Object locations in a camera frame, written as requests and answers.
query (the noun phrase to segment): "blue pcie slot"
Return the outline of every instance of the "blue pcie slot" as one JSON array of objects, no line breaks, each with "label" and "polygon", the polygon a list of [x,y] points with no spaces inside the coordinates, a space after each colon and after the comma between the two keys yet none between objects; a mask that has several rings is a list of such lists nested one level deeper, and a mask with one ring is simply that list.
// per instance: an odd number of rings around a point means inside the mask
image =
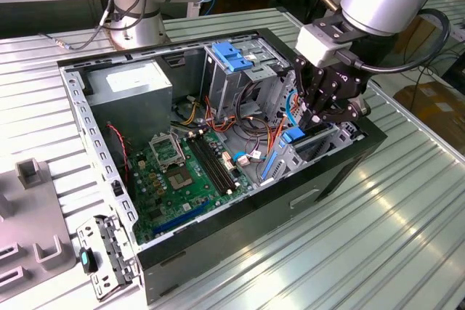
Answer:
[{"label": "blue pcie slot", "polygon": [[176,227],[185,221],[188,221],[192,217],[197,216],[200,212],[202,212],[205,207],[209,204],[209,200],[204,202],[202,205],[190,210],[189,212],[184,213],[183,215],[176,217],[175,219],[172,219],[171,221],[167,221],[166,223],[163,223],[162,225],[152,229],[152,233],[155,234],[160,234],[161,232],[164,232],[165,230],[171,229],[173,227]]}]

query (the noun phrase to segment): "metal bracket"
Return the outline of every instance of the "metal bracket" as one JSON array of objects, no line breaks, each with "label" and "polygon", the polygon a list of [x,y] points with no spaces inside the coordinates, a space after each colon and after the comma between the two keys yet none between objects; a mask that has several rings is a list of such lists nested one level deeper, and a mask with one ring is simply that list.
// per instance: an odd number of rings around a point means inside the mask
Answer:
[{"label": "metal bracket", "polygon": [[97,271],[90,280],[98,301],[130,285],[139,275],[140,268],[118,217],[96,216],[80,226],[77,233],[81,247],[92,251],[97,262]]}]

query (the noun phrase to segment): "motherboard chip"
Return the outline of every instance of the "motherboard chip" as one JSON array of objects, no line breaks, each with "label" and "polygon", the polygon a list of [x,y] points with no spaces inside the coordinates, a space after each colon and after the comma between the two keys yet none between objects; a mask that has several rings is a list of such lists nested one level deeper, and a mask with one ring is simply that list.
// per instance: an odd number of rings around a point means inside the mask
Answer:
[{"label": "motherboard chip", "polygon": [[160,208],[155,208],[148,212],[150,219],[155,220],[162,215]]},{"label": "motherboard chip", "polygon": [[174,190],[181,189],[194,182],[189,170],[185,166],[168,171],[166,176]]}]

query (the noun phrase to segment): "aluminum extrusion table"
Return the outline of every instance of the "aluminum extrusion table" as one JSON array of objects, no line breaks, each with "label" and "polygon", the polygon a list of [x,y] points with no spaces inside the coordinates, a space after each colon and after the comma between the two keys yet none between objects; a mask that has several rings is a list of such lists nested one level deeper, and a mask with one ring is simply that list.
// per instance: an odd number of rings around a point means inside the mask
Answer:
[{"label": "aluminum extrusion table", "polygon": [[[294,47],[276,9],[166,21],[174,41],[267,27]],[[91,30],[61,33],[73,44]],[[0,41],[0,171],[46,160],[75,251],[76,227],[105,213],[55,61],[113,50],[105,33],[70,53],[31,36]],[[374,85],[369,118],[387,135],[327,200],[155,303],[157,309],[454,309],[465,295],[465,160]],[[5,309],[142,309],[133,286],[99,304],[80,265]]]}]

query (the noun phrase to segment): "red wire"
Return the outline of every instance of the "red wire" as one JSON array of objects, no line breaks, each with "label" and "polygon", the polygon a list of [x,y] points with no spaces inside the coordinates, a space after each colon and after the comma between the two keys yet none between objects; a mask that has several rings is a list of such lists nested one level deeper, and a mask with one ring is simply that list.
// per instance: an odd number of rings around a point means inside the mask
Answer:
[{"label": "red wire", "polygon": [[116,133],[116,136],[119,138],[119,142],[121,143],[121,147],[123,148],[123,156],[124,156],[124,170],[126,172],[125,175],[125,183],[128,183],[128,172],[129,172],[129,167],[128,167],[128,155],[126,154],[126,147],[124,146],[124,138],[121,136],[119,131],[116,129],[115,126],[113,125],[107,125],[110,129],[114,130]]}]

